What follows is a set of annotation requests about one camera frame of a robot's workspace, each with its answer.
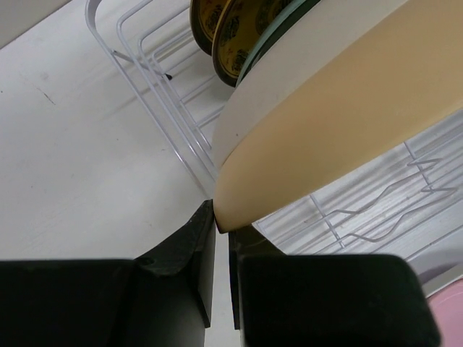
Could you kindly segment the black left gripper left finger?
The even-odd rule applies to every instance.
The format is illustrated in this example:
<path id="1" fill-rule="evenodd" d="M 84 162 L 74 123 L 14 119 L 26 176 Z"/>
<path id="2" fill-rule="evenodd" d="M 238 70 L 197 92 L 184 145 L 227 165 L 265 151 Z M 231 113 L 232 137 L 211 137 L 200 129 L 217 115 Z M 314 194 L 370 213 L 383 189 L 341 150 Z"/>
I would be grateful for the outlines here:
<path id="1" fill-rule="evenodd" d="M 215 225 L 206 200 L 132 260 L 5 260 L 3 346 L 202 346 L 211 325 Z"/>

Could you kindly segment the tan yellow plate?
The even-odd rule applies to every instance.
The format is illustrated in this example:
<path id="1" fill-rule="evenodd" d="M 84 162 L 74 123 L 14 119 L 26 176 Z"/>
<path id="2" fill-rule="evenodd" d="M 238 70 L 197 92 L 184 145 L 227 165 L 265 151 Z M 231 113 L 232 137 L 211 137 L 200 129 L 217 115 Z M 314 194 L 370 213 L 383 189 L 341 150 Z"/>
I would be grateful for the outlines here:
<path id="1" fill-rule="evenodd" d="M 462 107 L 462 32 L 376 29 L 251 131 L 221 168 L 229 232 L 292 203 Z"/>

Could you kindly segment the teal blue patterned plate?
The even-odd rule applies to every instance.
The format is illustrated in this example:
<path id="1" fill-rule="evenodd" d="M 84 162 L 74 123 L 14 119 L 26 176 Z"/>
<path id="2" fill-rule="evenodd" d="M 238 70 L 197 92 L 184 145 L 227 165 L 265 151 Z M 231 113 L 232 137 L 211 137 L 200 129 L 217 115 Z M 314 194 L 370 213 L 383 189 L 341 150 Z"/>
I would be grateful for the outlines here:
<path id="1" fill-rule="evenodd" d="M 279 12 L 250 51 L 238 76 L 236 86 L 240 84 L 249 71 L 259 62 L 263 55 L 279 40 L 279 38 L 318 3 L 319 1 L 316 0 L 292 1 Z"/>

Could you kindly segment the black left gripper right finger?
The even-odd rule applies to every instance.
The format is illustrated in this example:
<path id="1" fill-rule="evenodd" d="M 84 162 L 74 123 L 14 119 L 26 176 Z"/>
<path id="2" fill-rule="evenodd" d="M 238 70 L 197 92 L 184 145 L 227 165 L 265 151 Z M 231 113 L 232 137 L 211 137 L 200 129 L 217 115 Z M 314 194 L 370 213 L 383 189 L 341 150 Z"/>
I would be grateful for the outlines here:
<path id="1" fill-rule="evenodd" d="M 287 255 L 252 226 L 229 234 L 243 346 L 439 346 L 419 279 L 391 254 Z"/>

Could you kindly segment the pink plate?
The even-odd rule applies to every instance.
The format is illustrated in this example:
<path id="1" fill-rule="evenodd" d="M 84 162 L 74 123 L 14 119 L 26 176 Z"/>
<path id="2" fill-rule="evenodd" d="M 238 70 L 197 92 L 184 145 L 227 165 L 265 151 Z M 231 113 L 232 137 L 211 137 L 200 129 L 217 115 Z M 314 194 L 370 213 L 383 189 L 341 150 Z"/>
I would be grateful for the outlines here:
<path id="1" fill-rule="evenodd" d="M 462 279 L 449 284 L 429 299 L 441 334 L 441 346 L 462 347 Z"/>

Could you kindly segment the yellow patterned plate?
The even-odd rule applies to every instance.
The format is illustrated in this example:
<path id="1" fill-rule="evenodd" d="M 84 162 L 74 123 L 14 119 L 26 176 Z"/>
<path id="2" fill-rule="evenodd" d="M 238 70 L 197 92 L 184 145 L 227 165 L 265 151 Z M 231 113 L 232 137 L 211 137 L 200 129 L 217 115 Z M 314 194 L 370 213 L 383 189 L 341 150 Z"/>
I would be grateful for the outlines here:
<path id="1" fill-rule="evenodd" d="M 213 66 L 219 79 L 230 87 L 237 84 L 244 63 L 267 27 L 291 0 L 228 1 L 213 39 Z"/>
<path id="2" fill-rule="evenodd" d="M 190 2 L 190 26 L 199 48 L 209 56 L 218 21 L 227 0 L 192 0 Z"/>

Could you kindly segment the cream white plate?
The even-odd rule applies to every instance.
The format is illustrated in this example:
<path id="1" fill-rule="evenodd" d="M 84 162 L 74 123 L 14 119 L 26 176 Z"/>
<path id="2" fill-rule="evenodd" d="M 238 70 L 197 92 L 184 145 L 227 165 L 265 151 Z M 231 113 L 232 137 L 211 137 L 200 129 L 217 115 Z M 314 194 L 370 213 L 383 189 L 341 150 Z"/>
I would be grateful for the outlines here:
<path id="1" fill-rule="evenodd" d="M 260 57 L 236 86 L 213 133 L 213 164 L 221 168 L 236 146 L 278 104 L 403 1 L 319 1 Z"/>

